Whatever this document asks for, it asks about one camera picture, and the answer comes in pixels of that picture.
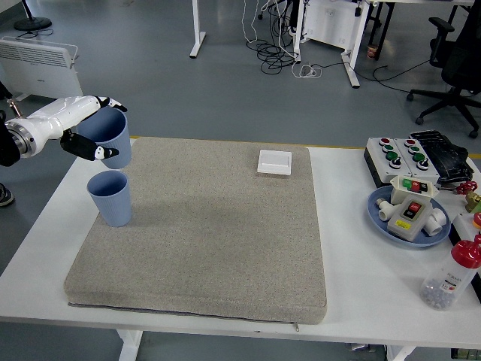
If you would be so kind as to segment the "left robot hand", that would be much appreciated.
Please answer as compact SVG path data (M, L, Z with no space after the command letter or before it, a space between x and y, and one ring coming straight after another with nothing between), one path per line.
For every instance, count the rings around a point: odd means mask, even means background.
M124 105L109 97L73 96L57 99L29 115L23 124L29 133L29 155L37 155L47 141L61 138L65 131L106 107L127 111Z

